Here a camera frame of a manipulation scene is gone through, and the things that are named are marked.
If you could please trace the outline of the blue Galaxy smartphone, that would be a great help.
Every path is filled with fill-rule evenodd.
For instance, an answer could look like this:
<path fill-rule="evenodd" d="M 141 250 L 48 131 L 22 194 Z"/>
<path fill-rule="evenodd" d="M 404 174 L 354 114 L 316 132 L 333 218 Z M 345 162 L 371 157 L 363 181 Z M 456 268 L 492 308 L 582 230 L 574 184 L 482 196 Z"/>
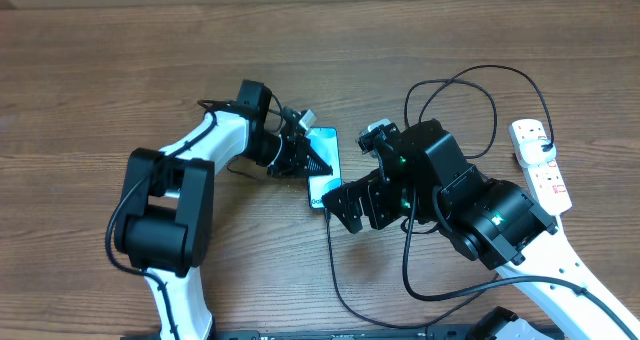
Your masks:
<path fill-rule="evenodd" d="M 329 175 L 310 176 L 307 182 L 310 208 L 322 209 L 322 197 L 342 185 L 338 132 L 333 127 L 314 127 L 308 138 L 314 151 L 331 167 Z"/>

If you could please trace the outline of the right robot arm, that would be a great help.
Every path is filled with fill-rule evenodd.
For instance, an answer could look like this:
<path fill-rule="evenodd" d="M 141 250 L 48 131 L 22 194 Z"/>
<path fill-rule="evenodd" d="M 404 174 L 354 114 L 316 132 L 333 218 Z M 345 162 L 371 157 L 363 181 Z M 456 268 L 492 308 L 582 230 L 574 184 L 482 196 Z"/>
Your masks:
<path fill-rule="evenodd" d="M 513 285 L 571 339 L 638 338 L 638 319 L 581 261 L 556 217 L 517 184 L 484 178 L 437 120 L 404 131 L 382 120 L 358 143 L 378 168 L 322 198 L 350 233 L 363 217 L 374 229 L 401 216 L 434 221 L 458 253 L 499 275 L 439 296 L 412 291 L 413 298 L 444 301 Z"/>

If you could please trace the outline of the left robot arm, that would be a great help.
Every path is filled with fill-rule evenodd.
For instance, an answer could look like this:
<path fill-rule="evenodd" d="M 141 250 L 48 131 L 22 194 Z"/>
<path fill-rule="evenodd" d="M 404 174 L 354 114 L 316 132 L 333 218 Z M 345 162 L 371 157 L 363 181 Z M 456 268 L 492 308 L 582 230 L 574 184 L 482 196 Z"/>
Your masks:
<path fill-rule="evenodd" d="M 317 128 L 311 110 L 273 110 L 274 93 L 244 80 L 233 101 L 202 100 L 202 122 L 159 150 L 129 156 L 121 197 L 105 232 L 107 258 L 146 280 L 160 316 L 157 339 L 212 339 L 215 320 L 204 299 L 200 266 L 211 239 L 214 181 L 236 157 L 273 178 L 303 178 L 310 201 L 340 179 L 335 132 Z M 276 131 L 265 127 L 274 112 Z"/>

